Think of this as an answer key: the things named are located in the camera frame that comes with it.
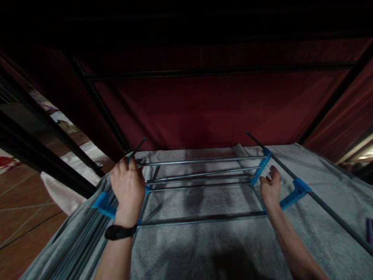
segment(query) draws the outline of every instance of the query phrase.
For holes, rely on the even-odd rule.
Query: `brown floor tile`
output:
[[[60,140],[57,140],[54,143],[47,144],[45,146],[53,153],[55,153],[58,157],[62,157],[70,151],[70,149],[66,147]]]
[[[45,204],[52,201],[40,173],[36,173],[0,196],[0,209]]]
[[[115,163],[111,159],[108,159],[107,162],[102,167],[102,171],[104,171],[104,173],[107,174],[114,168],[114,166],[115,166]]]
[[[40,208],[41,206],[0,211],[0,224],[2,225],[0,231],[0,245],[3,245],[3,242],[8,239],[14,232],[16,232],[19,227],[23,225]],[[9,239],[7,242],[10,242],[14,239],[15,237],[12,237],[12,239]]]
[[[37,131],[32,134],[43,145],[49,145],[58,140],[58,138],[48,129]]]
[[[8,242],[13,241],[25,232],[31,230],[34,226],[61,211],[61,208],[59,208],[57,204],[44,205],[43,208],[34,217],[32,217],[27,224],[25,224],[10,240],[8,240]],[[65,213],[60,213],[58,215],[65,217],[65,219],[68,217]]]
[[[0,195],[34,173],[36,171],[25,164],[20,164],[2,173],[0,175]]]
[[[74,140],[74,142],[78,145],[81,146],[89,141],[88,136],[86,136],[83,132],[78,131],[72,134],[69,134],[71,139]]]
[[[0,279],[18,279],[64,221],[59,214],[0,250]]]

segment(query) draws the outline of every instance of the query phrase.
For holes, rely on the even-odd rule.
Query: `dark red fabric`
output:
[[[88,72],[357,60],[369,39],[78,52]],[[114,161],[122,150],[59,51],[6,49],[41,92]],[[142,150],[296,142],[347,71],[96,82],[129,143]]]
[[[305,146],[337,162],[373,126],[373,60],[329,111]]]

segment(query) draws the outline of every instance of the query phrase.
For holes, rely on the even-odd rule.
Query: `tiled floor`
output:
[[[34,136],[58,156],[70,151],[51,133]],[[70,136],[79,146],[89,141],[81,132]],[[112,166],[110,162],[103,169],[108,172]],[[21,164],[1,174],[0,279],[18,279],[66,218],[50,198],[40,173]]]

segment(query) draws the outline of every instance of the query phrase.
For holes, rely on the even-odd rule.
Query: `wrist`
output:
[[[137,224],[137,220],[138,218],[136,217],[136,215],[126,213],[118,208],[115,214],[114,224],[122,226],[124,228],[132,228]]]
[[[264,201],[264,206],[267,212],[280,212],[282,211],[279,202],[266,202]]]

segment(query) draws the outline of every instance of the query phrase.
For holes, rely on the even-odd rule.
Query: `black watch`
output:
[[[131,228],[125,228],[120,225],[112,225],[105,231],[105,238],[109,240],[118,240],[131,237],[135,234],[137,225]]]

